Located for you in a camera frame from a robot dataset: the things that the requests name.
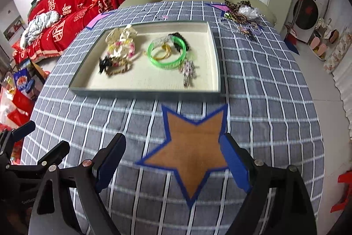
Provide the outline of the pink slippers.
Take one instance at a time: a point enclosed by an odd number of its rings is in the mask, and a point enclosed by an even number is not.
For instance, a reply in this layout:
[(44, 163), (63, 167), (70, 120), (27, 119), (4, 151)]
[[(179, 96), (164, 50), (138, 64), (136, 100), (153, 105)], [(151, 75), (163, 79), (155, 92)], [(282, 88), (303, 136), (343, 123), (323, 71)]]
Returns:
[(325, 60), (326, 51), (328, 50), (328, 47), (321, 41), (319, 37), (315, 36), (313, 38), (310, 43), (310, 49), (312, 50), (314, 55), (321, 61)]

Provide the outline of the grey white crumpled cloth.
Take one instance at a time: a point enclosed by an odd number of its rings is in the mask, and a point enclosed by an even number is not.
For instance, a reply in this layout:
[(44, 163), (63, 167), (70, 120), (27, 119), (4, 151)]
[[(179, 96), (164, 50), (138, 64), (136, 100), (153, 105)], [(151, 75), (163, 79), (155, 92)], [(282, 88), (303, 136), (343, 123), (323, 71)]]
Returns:
[(24, 30), (21, 40), (20, 48), (24, 50), (47, 28), (57, 23), (60, 19), (60, 15), (57, 11), (48, 11), (37, 15), (28, 24), (28, 27)]

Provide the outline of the black small claw clip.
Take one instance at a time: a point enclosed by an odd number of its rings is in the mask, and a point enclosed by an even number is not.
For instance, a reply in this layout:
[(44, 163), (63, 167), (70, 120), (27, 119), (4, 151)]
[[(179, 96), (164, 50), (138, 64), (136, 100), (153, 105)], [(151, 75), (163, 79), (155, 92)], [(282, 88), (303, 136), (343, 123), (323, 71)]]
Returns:
[(105, 72), (108, 76), (112, 74), (111, 68), (115, 64), (115, 57), (105, 56), (104, 58), (99, 58), (99, 74)]

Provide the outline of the pink star mat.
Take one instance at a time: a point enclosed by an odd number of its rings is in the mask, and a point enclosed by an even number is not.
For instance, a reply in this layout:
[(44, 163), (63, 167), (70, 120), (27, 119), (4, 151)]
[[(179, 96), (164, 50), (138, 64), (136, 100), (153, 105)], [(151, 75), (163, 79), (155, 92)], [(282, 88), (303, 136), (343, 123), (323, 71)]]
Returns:
[(92, 30), (94, 26), (102, 19), (109, 17), (110, 15), (114, 14), (114, 12), (108, 12), (108, 13), (100, 13), (97, 16), (95, 16), (86, 26), (88, 30)]

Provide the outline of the brown braided hair band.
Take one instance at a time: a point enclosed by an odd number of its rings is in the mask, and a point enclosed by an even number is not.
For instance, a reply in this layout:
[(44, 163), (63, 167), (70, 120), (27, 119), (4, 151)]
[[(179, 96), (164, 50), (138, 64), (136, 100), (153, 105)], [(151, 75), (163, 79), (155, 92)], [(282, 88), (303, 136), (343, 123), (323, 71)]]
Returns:
[(123, 57), (109, 57), (105, 73), (107, 76), (126, 73), (131, 66), (131, 62)]

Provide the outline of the pile of spare jewelry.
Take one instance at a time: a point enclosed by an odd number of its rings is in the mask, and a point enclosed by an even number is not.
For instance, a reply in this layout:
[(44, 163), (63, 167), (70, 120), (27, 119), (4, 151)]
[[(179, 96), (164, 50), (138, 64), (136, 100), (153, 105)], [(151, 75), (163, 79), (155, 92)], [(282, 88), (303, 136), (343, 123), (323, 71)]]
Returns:
[(235, 24), (239, 33), (256, 42), (256, 35), (261, 34), (261, 26), (257, 23), (262, 17), (261, 11), (253, 7), (249, 0), (237, 3), (225, 0), (224, 4), (224, 18)]

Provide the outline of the brown blue star mat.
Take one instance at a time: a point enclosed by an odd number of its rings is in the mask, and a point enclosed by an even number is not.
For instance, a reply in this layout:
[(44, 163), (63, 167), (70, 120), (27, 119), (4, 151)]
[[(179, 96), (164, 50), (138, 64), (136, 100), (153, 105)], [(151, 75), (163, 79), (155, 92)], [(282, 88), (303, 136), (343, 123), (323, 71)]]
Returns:
[(212, 172), (227, 169), (220, 137), (227, 128), (228, 105), (194, 121), (162, 106), (165, 140), (140, 160), (141, 167), (170, 170), (191, 208)]

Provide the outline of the purple star mat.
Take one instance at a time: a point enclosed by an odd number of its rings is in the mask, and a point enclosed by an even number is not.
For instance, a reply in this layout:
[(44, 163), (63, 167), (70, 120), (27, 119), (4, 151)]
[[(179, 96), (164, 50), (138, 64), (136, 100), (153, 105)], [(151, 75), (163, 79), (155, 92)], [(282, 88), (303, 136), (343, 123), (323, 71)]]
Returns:
[(209, 4), (209, 3), (206, 3), (206, 5), (208, 5), (209, 7), (216, 8), (216, 9), (220, 10), (221, 11), (221, 17), (224, 17), (225, 13), (228, 13), (230, 11), (230, 9), (224, 4)]

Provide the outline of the silver rhinestone hair clip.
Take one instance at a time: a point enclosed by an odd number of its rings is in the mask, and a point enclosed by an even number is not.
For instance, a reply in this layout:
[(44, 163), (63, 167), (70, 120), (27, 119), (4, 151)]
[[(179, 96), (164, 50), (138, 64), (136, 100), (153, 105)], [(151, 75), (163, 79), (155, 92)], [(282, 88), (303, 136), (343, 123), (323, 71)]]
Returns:
[(183, 60), (179, 66), (179, 72), (183, 75), (183, 87), (188, 88), (192, 83), (192, 79), (196, 77), (194, 63), (188, 59)]

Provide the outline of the white curtain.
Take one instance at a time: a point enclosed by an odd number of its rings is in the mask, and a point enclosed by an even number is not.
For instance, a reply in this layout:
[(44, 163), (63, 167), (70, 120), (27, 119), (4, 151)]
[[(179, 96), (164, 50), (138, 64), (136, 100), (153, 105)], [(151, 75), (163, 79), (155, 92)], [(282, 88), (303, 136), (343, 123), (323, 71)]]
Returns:
[(349, 121), (348, 129), (351, 138), (352, 134), (352, 64), (351, 60), (342, 60), (333, 72), (335, 86), (340, 92), (341, 101), (343, 102), (343, 109), (345, 116)]

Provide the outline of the blue snack box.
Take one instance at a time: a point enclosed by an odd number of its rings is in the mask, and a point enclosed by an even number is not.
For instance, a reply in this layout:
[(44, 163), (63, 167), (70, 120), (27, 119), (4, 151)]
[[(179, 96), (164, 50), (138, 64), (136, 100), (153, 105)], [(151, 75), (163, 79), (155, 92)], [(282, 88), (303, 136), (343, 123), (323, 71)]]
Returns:
[(32, 77), (28, 71), (27, 68), (23, 68), (22, 70), (19, 70), (15, 74), (13, 74), (14, 78), (14, 83), (16, 86), (16, 89), (19, 90), (23, 95), (32, 98), (30, 95), (30, 81), (32, 80)]

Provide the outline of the white washing machine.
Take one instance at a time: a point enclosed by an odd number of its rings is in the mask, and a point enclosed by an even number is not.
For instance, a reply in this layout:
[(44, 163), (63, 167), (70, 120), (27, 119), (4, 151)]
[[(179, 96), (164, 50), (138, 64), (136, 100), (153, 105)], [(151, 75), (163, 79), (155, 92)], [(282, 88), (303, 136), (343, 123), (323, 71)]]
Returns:
[(285, 25), (295, 38), (307, 43), (327, 6), (328, 0), (292, 0)]

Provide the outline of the cream polka dot scrunchie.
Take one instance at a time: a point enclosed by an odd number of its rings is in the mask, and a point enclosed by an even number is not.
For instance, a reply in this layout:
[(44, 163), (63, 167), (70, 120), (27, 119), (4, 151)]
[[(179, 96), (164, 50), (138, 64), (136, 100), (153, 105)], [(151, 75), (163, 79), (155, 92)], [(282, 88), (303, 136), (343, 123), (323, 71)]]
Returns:
[(137, 31), (128, 24), (124, 28), (114, 28), (106, 37), (107, 55), (111, 57), (132, 58), (136, 53), (134, 39)]

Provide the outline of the green translucent bangle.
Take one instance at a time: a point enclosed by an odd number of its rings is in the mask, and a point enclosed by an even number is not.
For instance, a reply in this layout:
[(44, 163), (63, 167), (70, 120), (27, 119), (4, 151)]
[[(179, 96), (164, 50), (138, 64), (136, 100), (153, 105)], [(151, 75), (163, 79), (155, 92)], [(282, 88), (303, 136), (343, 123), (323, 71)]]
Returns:
[(184, 48), (179, 53), (175, 49), (171, 37), (166, 35), (154, 39), (144, 54), (155, 67), (170, 70), (177, 68), (185, 60), (187, 51)]

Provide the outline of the black beaded hair clip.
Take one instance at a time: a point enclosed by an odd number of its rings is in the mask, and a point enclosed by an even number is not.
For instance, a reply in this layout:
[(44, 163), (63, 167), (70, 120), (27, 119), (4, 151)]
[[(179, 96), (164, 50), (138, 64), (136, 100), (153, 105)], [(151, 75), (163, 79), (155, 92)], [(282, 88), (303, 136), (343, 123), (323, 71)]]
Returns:
[(181, 53), (184, 48), (186, 51), (190, 49), (188, 42), (179, 32), (171, 33), (168, 36), (171, 37), (171, 41), (173, 42), (175, 49), (179, 53)]

